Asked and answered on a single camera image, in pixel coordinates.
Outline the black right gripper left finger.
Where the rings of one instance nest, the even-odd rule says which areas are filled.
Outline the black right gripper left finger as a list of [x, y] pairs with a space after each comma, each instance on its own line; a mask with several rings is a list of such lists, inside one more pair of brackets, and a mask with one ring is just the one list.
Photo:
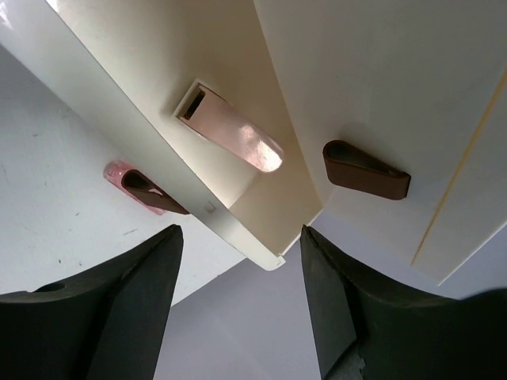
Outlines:
[[172, 225], [104, 263], [1, 297], [3, 379], [152, 379], [183, 252]]

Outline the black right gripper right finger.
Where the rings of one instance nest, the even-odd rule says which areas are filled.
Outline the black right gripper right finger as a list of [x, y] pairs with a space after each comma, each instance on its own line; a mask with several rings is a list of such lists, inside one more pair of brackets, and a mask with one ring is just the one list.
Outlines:
[[312, 227], [301, 262], [321, 376], [356, 347], [364, 379], [503, 379], [506, 291], [445, 298], [347, 255]]

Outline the pink correction tape dispenser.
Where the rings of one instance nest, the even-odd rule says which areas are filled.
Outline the pink correction tape dispenser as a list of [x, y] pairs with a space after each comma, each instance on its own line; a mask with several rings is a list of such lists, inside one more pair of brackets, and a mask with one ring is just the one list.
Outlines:
[[275, 139], [199, 79], [193, 81], [173, 117], [260, 172], [272, 173], [284, 161], [284, 150]]

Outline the white drawer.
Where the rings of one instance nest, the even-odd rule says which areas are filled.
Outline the white drawer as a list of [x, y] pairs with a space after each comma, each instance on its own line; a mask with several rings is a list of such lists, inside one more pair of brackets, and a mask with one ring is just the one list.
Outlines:
[[[1, 45], [207, 228], [273, 271], [322, 210], [251, 1], [4, 1]], [[182, 121], [207, 86], [283, 149], [265, 173]]]

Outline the white drawer cabinet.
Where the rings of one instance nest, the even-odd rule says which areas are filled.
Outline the white drawer cabinet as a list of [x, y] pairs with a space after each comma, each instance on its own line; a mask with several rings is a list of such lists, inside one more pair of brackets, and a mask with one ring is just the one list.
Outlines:
[[[505, 2], [254, 6], [326, 210], [444, 283], [506, 224]], [[335, 139], [407, 172], [407, 196], [331, 184]]]

